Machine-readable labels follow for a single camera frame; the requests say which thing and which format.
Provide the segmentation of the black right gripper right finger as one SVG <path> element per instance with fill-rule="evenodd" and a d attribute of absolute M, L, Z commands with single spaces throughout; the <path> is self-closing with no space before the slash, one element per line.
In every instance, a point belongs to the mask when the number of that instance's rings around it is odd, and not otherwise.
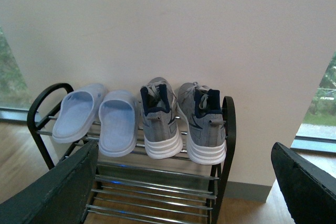
<path fill-rule="evenodd" d="M 279 142 L 271 162 L 295 223 L 335 223 L 335 177 Z"/>

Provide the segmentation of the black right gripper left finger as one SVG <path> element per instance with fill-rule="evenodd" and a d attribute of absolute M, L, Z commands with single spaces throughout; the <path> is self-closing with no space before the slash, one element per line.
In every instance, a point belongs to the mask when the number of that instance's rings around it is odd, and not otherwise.
<path fill-rule="evenodd" d="M 1 223 L 80 223 L 93 185 L 98 145 L 89 142 L 1 204 Z"/>

